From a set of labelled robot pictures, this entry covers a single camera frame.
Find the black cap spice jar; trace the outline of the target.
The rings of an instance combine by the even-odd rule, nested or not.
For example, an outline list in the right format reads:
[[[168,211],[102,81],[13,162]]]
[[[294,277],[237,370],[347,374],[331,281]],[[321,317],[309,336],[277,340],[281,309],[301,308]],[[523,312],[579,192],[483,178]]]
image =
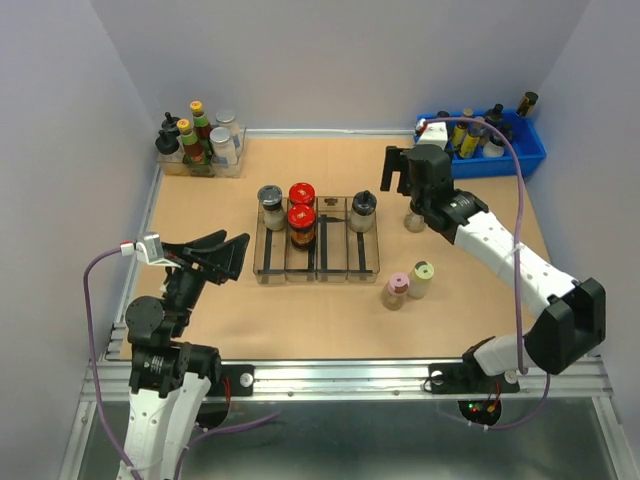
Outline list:
[[[351,203],[350,228],[356,233],[365,233],[373,226],[377,198],[369,190],[357,192]]]

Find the black knob lid bottle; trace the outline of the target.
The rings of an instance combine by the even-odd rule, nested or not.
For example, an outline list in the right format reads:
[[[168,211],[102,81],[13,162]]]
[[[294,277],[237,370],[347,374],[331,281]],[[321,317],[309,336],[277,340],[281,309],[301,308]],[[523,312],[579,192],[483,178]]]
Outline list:
[[[404,227],[411,233],[420,233],[425,230],[426,223],[422,215],[409,209],[404,217]]]

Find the white powder jar black lid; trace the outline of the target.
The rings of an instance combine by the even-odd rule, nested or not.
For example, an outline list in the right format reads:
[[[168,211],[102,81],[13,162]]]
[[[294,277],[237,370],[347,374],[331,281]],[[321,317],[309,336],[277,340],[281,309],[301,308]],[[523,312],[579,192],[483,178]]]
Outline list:
[[[286,213],[282,206],[283,193],[277,185],[265,185],[257,198],[263,211],[265,226],[271,231],[281,231],[286,225]]]

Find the red lid sauce jar front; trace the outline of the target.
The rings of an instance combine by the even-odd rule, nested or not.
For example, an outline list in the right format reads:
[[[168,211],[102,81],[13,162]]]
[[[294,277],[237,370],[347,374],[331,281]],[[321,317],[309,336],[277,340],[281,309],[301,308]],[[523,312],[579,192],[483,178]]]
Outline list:
[[[294,204],[287,214],[292,245],[300,250],[309,250],[316,236],[315,210],[304,204]]]

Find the red lid sauce jar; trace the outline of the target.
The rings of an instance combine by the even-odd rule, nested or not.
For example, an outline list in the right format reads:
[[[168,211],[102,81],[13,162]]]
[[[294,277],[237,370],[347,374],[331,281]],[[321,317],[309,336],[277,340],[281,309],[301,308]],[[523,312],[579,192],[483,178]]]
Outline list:
[[[304,204],[294,204],[287,214],[292,245],[300,250],[309,250],[316,236],[315,210]]]
[[[315,205],[316,191],[310,183],[294,183],[289,188],[288,194],[291,205],[305,205],[310,208],[313,208]]]

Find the red lid sauce jar back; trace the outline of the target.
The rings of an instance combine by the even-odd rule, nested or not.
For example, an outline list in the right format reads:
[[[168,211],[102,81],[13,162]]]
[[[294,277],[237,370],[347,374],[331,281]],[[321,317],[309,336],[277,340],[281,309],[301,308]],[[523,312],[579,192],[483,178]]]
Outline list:
[[[305,205],[310,208],[313,208],[315,205],[316,191],[310,183],[294,183],[289,188],[288,194],[291,205]]]

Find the pink lid spice jar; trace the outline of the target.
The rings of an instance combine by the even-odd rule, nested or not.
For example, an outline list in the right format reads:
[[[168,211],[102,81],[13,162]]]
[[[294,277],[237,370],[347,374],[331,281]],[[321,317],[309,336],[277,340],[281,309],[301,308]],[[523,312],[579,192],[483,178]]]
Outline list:
[[[410,279],[406,273],[392,274],[381,294],[383,306],[392,311],[401,309],[406,301],[409,287]]]

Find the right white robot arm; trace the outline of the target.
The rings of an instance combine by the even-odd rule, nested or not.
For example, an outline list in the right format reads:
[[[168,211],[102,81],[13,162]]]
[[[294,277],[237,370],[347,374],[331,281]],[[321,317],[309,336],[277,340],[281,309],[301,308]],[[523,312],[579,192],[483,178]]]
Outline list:
[[[595,279],[562,272],[509,232],[489,207],[454,186],[452,161],[437,145],[387,147],[380,188],[409,197],[414,213],[449,243],[471,254],[514,290],[515,304],[535,322],[513,335],[470,347],[460,366],[463,384],[482,390],[496,376],[521,368],[558,375],[606,338],[606,292]]]

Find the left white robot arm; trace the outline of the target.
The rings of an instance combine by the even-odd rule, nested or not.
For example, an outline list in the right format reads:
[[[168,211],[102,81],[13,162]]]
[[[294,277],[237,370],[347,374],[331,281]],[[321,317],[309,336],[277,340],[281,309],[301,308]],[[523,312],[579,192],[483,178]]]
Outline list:
[[[124,256],[165,271],[158,297],[140,296],[126,308],[131,346],[129,417],[120,479],[166,479],[194,427],[204,396],[222,382],[217,348],[181,341],[207,283],[239,278],[247,233],[218,230],[186,243],[161,241],[155,232],[121,244]]]

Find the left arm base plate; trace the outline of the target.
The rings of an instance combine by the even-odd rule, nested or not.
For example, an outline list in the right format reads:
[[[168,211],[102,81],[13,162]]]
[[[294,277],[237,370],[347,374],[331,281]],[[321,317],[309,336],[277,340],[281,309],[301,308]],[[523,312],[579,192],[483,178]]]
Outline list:
[[[219,368],[218,381],[210,387],[207,396],[222,398],[225,385],[230,386],[232,397],[251,397],[254,391],[255,366],[252,364],[225,364]]]

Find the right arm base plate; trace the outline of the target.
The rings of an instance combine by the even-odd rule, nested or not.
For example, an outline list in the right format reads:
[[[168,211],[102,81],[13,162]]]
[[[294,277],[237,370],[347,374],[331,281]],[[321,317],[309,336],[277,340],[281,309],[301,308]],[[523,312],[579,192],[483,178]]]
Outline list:
[[[464,362],[432,363],[423,390],[434,395],[518,393],[519,382],[509,383],[503,375],[487,376],[479,367]]]

